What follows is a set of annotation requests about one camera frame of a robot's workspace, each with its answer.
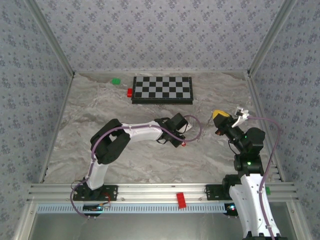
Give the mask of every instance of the robotic arm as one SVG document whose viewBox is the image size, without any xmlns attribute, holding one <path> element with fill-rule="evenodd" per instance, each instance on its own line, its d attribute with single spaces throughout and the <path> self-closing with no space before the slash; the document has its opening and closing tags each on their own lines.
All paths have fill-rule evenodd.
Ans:
<svg viewBox="0 0 320 240">
<path fill-rule="evenodd" d="M 264 170 L 259 153 L 264 147 L 265 132 L 252 127 L 244 133 L 238 125 L 247 119 L 248 111 L 237 108 L 235 114 L 237 119 L 224 111 L 215 110 L 212 116 L 218 128 L 215 133 L 226 135 L 229 143 L 240 152 L 234 156 L 234 169 L 238 174 L 227 174 L 222 181 L 224 196 L 234 201 L 242 225 L 243 240 L 287 240 L 281 237 L 271 213 L 264 182 L 261 187 Z"/>
<path fill-rule="evenodd" d="M 170 142 L 177 148 L 183 143 L 182 140 L 185 139 L 183 134 L 191 127 L 191 124 L 180 113 L 171 119 L 165 117 L 140 124 L 120 123 L 118 119 L 112 119 L 90 140 L 91 150 L 96 145 L 94 151 L 95 161 L 90 165 L 88 174 L 85 177 L 88 178 L 88 181 L 84 185 L 89 192 L 102 187 L 109 164 L 120 156 L 128 143 L 152 140 L 161 144 Z M 116 128 L 118 130 L 107 134 L 101 139 L 108 131 Z"/>
<path fill-rule="evenodd" d="M 211 196 L 211 200 L 234 201 L 243 229 L 243 240 L 288 240 L 280 235 L 270 210 L 263 181 L 264 170 L 260 150 L 264 147 L 265 132 L 252 127 L 244 133 L 238 127 L 248 115 L 248 111 L 241 108 L 236 112 L 238 118 L 233 118 L 221 110 L 213 112 L 213 122 L 218 128 L 215 133 L 219 136 L 226 135 L 229 143 L 240 153 L 234 156 L 234 169 L 238 174 L 227 174 L 222 185 L 214 184 L 211 188 L 207 185 L 206 194 L 207 197 Z M 200 136 L 201 126 L 198 136 L 185 140 L 183 134 L 191 127 L 180 113 L 172 118 L 159 118 L 142 124 L 120 123 L 118 119 L 109 121 L 90 140 L 94 160 L 84 180 L 73 188 L 70 194 L 75 211 L 84 217 L 87 216 L 76 209 L 72 198 L 75 201 L 101 201 L 102 195 L 105 199 L 103 194 L 109 186 L 104 185 L 104 177 L 108 166 L 119 157 L 128 143 L 153 140 L 161 144 L 171 142 L 177 148 L 183 142 L 194 141 Z"/>
</svg>

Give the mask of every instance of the marble surface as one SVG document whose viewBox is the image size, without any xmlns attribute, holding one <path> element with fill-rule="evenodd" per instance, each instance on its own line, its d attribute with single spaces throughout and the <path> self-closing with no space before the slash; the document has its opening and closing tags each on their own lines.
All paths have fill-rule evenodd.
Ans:
<svg viewBox="0 0 320 240">
<path fill-rule="evenodd" d="M 127 89 L 134 76 L 191 76 L 193 105 L 140 105 L 132 104 Z M 120 85 L 111 84 L 120 78 Z M 90 165 L 90 138 L 109 120 L 121 123 L 147 123 L 156 118 L 172 117 L 176 113 L 192 114 L 201 121 L 203 132 L 185 147 L 161 145 L 155 141 L 130 143 L 120 157 L 110 164 L 106 183 L 217 183 L 225 174 L 235 174 L 234 154 L 228 147 L 227 137 L 215 135 L 212 121 L 215 109 L 233 113 L 237 106 L 254 108 L 247 83 L 242 74 L 225 73 L 82 73 L 73 80 L 61 126 L 46 172 L 46 183 L 71 183 L 81 180 Z M 197 135 L 199 126 L 185 136 Z M 245 122 L 244 132 L 258 127 L 255 121 Z M 266 165 L 267 152 L 261 152 Z"/>
</svg>

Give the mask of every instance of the white robotic arm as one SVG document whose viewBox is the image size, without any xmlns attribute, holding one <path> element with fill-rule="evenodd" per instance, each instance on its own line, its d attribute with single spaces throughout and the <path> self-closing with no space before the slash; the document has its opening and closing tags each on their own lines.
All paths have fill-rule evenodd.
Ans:
<svg viewBox="0 0 320 240">
<path fill-rule="evenodd" d="M 265 132 L 252 127 L 244 133 L 238 125 L 248 119 L 249 113 L 237 107 L 235 115 L 237 119 L 224 111 L 215 110 L 212 116 L 218 128 L 215 133 L 226 135 L 229 144 L 232 143 L 239 151 L 233 162 L 238 174 L 224 177 L 222 192 L 234 201 L 243 229 L 243 240 L 287 240 L 281 237 L 275 223 L 263 181 L 265 173 L 260 150 L 264 147 Z"/>
<path fill-rule="evenodd" d="M 172 136 L 168 135 L 162 129 L 166 129 L 176 137 L 184 139 L 185 137 L 182 134 L 192 127 L 180 113 L 176 114 L 171 119 L 160 118 L 151 122 L 139 124 L 119 123 L 117 119 L 113 119 L 92 137 L 90 140 L 92 146 L 104 133 L 119 126 L 124 129 L 115 131 L 114 134 L 111 133 L 107 135 L 103 138 L 103 141 L 98 144 L 95 151 L 95 161 L 94 163 L 91 162 L 91 164 L 93 163 L 93 166 L 90 165 L 88 174 L 85 176 L 85 178 L 88 179 L 86 184 L 91 190 L 96 190 L 104 185 L 104 177 L 109 164 L 119 157 L 128 143 L 146 140 L 157 142 L 163 141 L 163 143 L 170 141 L 175 147 L 178 147 L 181 145 L 182 141 L 172 138 Z"/>
<path fill-rule="evenodd" d="M 142 124 L 122 123 L 122 126 L 130 127 L 129 129 L 124 129 L 124 132 L 129 134 L 130 143 L 144 141 L 144 140 L 156 141 L 163 134 L 163 131 L 160 128 L 156 128 L 156 127 L 131 128 L 131 127 L 145 126 L 145 125 L 160 126 L 155 121 L 142 123 Z M 108 166 L 109 164 L 98 163 L 97 160 L 94 161 L 93 168 L 91 171 L 91 176 L 87 181 L 87 185 L 91 190 L 98 189 L 104 184 L 104 178 L 105 178 Z"/>
</svg>

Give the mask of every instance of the chessboard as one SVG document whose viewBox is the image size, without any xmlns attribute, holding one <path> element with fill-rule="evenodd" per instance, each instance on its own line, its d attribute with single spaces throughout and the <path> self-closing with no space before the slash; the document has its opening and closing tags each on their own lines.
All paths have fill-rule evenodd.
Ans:
<svg viewBox="0 0 320 240">
<path fill-rule="evenodd" d="M 132 104 L 193 104 L 191 77 L 135 76 Z"/>
</svg>

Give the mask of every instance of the patterned wallpaper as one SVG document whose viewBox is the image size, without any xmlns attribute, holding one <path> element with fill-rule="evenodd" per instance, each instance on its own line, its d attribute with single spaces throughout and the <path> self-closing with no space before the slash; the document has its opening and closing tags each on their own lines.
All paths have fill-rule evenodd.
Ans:
<svg viewBox="0 0 320 240">
<path fill-rule="evenodd" d="M 314 239 L 320 239 L 319 46 L 320 2 L 299 0 L 254 76 L 266 115 L 281 124 L 282 167 L 296 183 Z"/>
<path fill-rule="evenodd" d="M 69 84 L 22 0 L 0 1 L 0 239 L 39 180 Z"/>
<path fill-rule="evenodd" d="M 37 0 L 75 71 L 247 69 L 283 0 Z"/>
</svg>

